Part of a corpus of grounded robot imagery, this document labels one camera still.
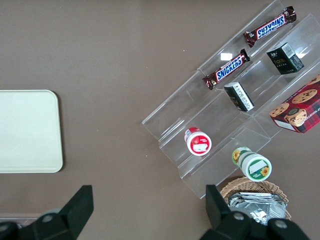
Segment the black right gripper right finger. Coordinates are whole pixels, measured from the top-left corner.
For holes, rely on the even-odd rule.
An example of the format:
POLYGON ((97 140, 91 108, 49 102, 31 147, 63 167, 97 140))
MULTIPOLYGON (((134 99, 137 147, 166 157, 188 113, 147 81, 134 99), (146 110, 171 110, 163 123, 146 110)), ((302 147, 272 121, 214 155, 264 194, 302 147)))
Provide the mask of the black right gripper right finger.
POLYGON ((231 211, 216 185, 206 186, 205 209, 211 228, 202 240, 268 240, 267 227, 248 215, 231 211))

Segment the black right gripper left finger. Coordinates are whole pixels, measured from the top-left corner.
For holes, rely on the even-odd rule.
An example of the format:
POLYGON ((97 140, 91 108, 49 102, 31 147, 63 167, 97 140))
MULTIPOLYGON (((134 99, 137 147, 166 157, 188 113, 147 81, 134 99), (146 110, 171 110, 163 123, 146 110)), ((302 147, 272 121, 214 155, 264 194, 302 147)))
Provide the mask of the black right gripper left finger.
POLYGON ((83 185, 76 194, 55 213, 42 215, 32 224, 18 231, 20 240, 76 240, 94 210, 93 188, 83 185))

